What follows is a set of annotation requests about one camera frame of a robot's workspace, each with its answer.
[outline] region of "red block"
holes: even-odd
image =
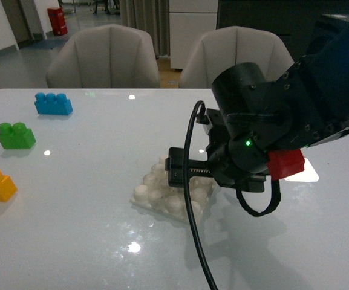
[[[271,179],[277,180],[304,171],[305,159],[300,149],[269,152],[267,163]]]
[[[54,35],[65,35],[68,33],[62,8],[48,8],[48,15]]]

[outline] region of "beige chair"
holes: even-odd
[[[277,80],[293,65],[282,40],[273,33],[246,27],[227,27],[202,34],[189,52],[180,88],[210,88],[231,66],[254,62],[267,81]]]
[[[147,32],[117,24],[82,30],[47,69],[49,88],[159,88]]]

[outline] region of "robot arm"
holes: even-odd
[[[242,63],[221,73],[212,91],[220,110],[207,109],[198,118],[209,135],[208,159],[192,161],[186,170],[238,192],[262,192],[274,154],[289,163],[291,152],[297,156],[300,148],[349,134],[349,27],[276,82],[267,83],[254,63]],[[169,150],[171,186],[183,185],[175,174],[182,170],[181,150]],[[302,164],[294,170],[302,171]]]

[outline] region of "doorway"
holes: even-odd
[[[1,0],[19,49],[33,43],[20,0]]]

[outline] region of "green lego brick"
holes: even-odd
[[[24,123],[0,124],[0,143],[4,149],[29,149],[35,142],[33,132]]]

